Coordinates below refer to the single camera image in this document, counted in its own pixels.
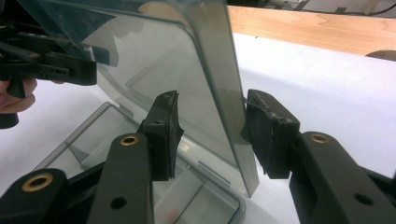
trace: brass insert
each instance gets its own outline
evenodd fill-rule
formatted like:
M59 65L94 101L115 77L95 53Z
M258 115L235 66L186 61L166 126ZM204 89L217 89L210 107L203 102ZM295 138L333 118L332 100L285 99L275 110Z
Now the brass insert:
M330 142L330 139L327 136L320 134L320 133L311 134L311 140L316 143L321 143L321 144Z
M132 146L132 145L136 144L138 141L139 141L139 139L136 136L129 135L129 136L122 138L120 143L123 146L128 147L128 146Z
M50 173L38 174L30 177L22 186L25 192L33 192L48 186L53 180L53 175Z
M36 58L36 57L38 57L39 55L37 54L37 53L30 53L30 57L32 57L32 58Z

